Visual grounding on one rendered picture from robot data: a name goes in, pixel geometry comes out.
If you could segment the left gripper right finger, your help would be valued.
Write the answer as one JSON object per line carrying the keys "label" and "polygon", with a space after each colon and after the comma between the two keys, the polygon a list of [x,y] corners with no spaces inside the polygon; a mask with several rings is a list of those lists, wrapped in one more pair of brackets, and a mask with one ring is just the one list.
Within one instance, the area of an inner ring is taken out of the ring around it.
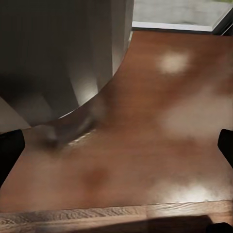
{"label": "left gripper right finger", "polygon": [[233,131],[222,129],[217,146],[233,168]]}

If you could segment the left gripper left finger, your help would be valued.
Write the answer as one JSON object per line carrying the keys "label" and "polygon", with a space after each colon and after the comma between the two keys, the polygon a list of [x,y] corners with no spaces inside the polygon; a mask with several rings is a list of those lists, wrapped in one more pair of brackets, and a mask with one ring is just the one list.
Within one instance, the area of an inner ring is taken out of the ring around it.
{"label": "left gripper left finger", "polygon": [[25,149],[21,129],[0,133],[0,187]]}

